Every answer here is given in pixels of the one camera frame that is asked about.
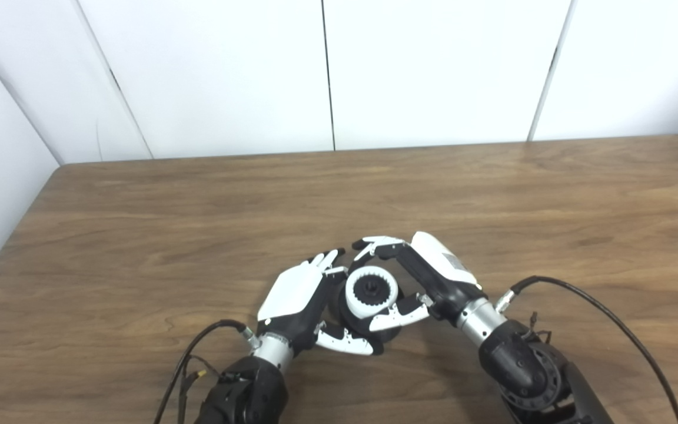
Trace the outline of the black and white right hand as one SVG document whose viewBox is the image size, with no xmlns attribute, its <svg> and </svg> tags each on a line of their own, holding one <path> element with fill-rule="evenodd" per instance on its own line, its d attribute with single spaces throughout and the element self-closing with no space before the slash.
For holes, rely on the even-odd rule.
<svg viewBox="0 0 678 424">
<path fill-rule="evenodd" d="M 370 332 L 403 327 L 426 317 L 458 326 L 469 316 L 476 316 L 488 302 L 474 274 L 430 233 L 417 231 L 411 241 L 369 236 L 353 242 L 352 248 L 358 252 L 350 266 L 352 271 L 373 258 L 396 259 L 423 288 L 423 293 L 407 296 L 361 319 L 361 327 Z"/>
</svg>

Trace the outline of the black and white left hand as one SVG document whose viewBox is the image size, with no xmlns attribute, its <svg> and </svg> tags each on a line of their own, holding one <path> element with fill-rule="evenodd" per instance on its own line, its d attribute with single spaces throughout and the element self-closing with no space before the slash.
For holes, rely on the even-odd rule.
<svg viewBox="0 0 678 424">
<path fill-rule="evenodd" d="M 318 253 L 277 277 L 257 313 L 252 355 L 285 368 L 315 346 L 350 355 L 384 353 L 381 343 L 322 317 L 334 289 L 348 277 L 346 267 L 335 265 L 344 253 L 344 248 Z"/>
</svg>

